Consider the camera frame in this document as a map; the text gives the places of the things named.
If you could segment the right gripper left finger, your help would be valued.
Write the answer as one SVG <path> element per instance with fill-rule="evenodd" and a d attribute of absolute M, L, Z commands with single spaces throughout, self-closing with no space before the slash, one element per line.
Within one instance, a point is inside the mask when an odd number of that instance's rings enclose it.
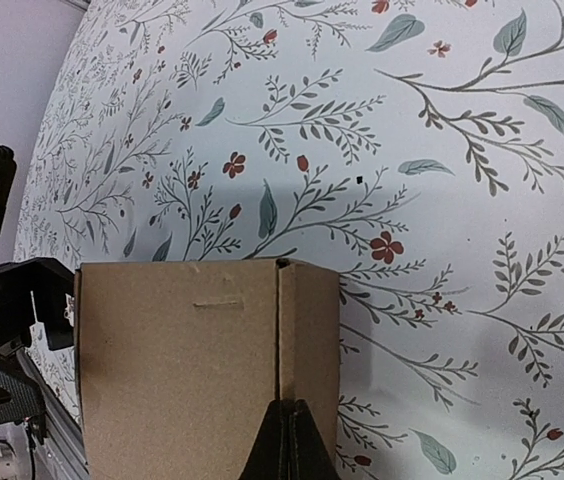
<path fill-rule="evenodd" d="M 284 480 L 289 477 L 291 407 L 290 400 L 274 400 L 268 405 L 241 480 Z"/>

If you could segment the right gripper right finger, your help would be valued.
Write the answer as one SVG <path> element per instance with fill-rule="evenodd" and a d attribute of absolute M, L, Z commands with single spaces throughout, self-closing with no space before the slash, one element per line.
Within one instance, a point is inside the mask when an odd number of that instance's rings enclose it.
<path fill-rule="evenodd" d="M 289 478 L 292 480 L 339 480 L 308 403 L 293 403 L 288 418 Z"/>

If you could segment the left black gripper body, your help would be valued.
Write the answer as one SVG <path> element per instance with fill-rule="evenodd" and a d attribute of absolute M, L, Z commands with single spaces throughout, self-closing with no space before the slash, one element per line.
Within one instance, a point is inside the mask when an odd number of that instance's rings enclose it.
<path fill-rule="evenodd" d="M 36 323 L 43 325 L 51 351 L 73 346 L 73 327 L 65 316 L 73 294 L 74 274 L 56 259 L 1 264 L 0 354 L 31 346 L 30 328 Z"/>

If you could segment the brown cardboard box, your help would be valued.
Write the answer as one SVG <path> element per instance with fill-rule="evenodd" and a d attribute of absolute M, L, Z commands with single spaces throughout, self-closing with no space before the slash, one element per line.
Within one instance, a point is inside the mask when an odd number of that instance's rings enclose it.
<path fill-rule="evenodd" d="M 241 479 L 274 400 L 308 403 L 334 464 L 334 271 L 273 258 L 86 264 L 76 293 L 92 478 Z"/>

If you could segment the floral patterned table mat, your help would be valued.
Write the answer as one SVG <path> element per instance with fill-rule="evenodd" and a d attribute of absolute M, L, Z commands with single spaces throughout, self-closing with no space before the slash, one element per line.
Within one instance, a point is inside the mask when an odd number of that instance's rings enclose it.
<path fill-rule="evenodd" d="M 346 479 L 564 479 L 564 1 L 94 1 L 14 256 L 336 270 Z"/>

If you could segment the front aluminium rail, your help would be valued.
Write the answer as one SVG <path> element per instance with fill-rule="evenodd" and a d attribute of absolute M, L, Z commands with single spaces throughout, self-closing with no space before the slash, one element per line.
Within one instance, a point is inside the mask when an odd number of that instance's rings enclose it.
<path fill-rule="evenodd" d="M 36 442 L 35 459 L 46 474 L 42 478 L 57 480 L 89 480 L 83 438 L 76 421 L 46 384 L 29 356 L 17 353 L 23 371 L 41 388 L 46 404 L 46 437 Z"/>

